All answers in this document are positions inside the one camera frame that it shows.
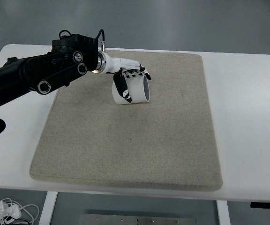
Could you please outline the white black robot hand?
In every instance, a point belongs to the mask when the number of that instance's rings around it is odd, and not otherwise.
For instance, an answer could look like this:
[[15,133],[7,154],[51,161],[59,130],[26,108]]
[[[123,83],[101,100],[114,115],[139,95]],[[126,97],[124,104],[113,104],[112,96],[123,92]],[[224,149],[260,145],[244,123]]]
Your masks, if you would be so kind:
[[[118,72],[121,68],[123,69],[123,71],[135,71],[123,72],[122,75],[121,72]],[[112,58],[106,52],[98,52],[97,74],[106,73],[115,73],[113,75],[113,81],[118,91],[118,94],[128,103],[132,102],[132,98],[129,94],[128,85],[125,77],[137,77],[144,75],[148,80],[151,80],[151,76],[147,69],[143,67],[138,61],[124,58]]]

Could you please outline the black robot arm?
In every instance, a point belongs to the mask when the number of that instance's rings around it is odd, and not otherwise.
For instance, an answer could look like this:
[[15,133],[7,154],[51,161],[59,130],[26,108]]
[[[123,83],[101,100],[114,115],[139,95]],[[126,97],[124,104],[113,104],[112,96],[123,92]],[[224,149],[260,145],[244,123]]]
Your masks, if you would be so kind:
[[126,80],[137,76],[151,79],[140,62],[110,57],[104,43],[98,48],[97,37],[62,30],[59,39],[52,41],[52,50],[47,54],[8,58],[0,67],[0,106],[30,91],[46,95],[68,86],[87,72],[112,74],[118,94],[128,103],[133,97]]

